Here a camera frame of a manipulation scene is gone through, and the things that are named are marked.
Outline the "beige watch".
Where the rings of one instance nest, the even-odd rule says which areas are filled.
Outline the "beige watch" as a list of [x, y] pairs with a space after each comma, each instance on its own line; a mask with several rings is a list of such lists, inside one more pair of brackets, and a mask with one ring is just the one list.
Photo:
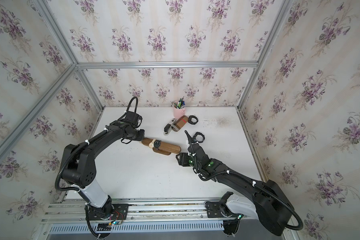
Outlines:
[[149, 143], [149, 147], [153, 149], [155, 147], [155, 141], [156, 139], [152, 139], [152, 141]]

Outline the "black analog watch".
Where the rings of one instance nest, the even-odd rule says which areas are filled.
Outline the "black analog watch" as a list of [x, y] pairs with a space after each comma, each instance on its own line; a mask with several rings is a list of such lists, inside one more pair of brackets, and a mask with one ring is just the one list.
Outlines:
[[160, 140], [155, 140], [155, 141], [154, 141], [154, 148], [155, 148], [155, 149], [159, 149], [160, 146], [161, 146], [161, 142], [162, 142], [162, 141], [160, 141]]

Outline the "wooden watch stand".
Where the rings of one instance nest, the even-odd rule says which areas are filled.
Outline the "wooden watch stand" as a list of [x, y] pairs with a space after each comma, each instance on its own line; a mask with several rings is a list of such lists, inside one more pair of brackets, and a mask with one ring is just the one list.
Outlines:
[[[144, 146], [149, 147], [149, 143], [151, 141], [152, 141], [152, 139], [150, 139], [150, 138], [144, 138], [141, 142]], [[176, 154], [176, 155], [179, 154], [182, 149], [178, 145], [174, 145], [174, 144], [170, 144], [170, 143], [166, 143], [166, 142], [162, 141], [159, 149], [153, 148], [152, 150], [155, 153], [169, 156], [171, 154]]]

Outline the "black sport watch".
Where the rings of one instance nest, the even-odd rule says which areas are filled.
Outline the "black sport watch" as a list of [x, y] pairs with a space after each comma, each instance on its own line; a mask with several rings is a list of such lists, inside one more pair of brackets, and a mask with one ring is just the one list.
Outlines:
[[200, 132], [196, 132], [192, 137], [192, 143], [193, 144], [199, 144], [199, 143], [203, 143], [205, 141], [206, 137], [204, 134], [200, 133]]
[[196, 125], [197, 123], [199, 122], [199, 119], [194, 116], [194, 115], [190, 115], [188, 117], [188, 123], [191, 124], [191, 125]]

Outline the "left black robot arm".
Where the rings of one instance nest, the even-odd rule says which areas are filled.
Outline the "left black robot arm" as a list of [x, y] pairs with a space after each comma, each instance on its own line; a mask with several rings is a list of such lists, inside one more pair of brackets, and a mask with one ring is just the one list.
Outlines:
[[109, 215], [112, 213], [112, 199], [96, 180], [96, 157], [116, 141], [123, 144], [140, 142], [145, 131], [140, 129], [143, 118], [137, 113], [138, 98], [133, 97], [124, 114], [106, 125], [104, 130], [78, 145], [67, 145], [55, 180], [58, 192], [75, 191], [93, 209]]

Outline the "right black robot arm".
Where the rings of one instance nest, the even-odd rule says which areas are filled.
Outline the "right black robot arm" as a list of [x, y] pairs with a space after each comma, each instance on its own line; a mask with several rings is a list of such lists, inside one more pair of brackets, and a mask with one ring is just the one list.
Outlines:
[[258, 220], [270, 233], [280, 236], [285, 228], [294, 231], [303, 229], [301, 217], [276, 182], [254, 180], [217, 159], [209, 158], [196, 138], [187, 131], [185, 134], [189, 147], [187, 153], [177, 155], [180, 166], [192, 167], [204, 182], [212, 180], [246, 197], [254, 204]]

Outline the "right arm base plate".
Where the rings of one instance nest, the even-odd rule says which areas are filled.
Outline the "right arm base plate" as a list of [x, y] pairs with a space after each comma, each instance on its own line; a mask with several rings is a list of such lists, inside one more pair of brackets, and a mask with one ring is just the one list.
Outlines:
[[242, 219], [246, 216], [243, 214], [233, 213], [229, 208], [220, 202], [205, 202], [205, 208], [208, 218], [235, 218]]

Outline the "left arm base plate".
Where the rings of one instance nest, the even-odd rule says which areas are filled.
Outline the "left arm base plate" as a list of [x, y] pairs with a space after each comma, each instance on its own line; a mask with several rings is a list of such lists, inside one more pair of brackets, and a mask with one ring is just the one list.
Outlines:
[[86, 207], [89, 221], [123, 221], [127, 218], [129, 209], [128, 204], [112, 204], [112, 206], [106, 206], [105, 208], [95, 208], [91, 205], [86, 205]]

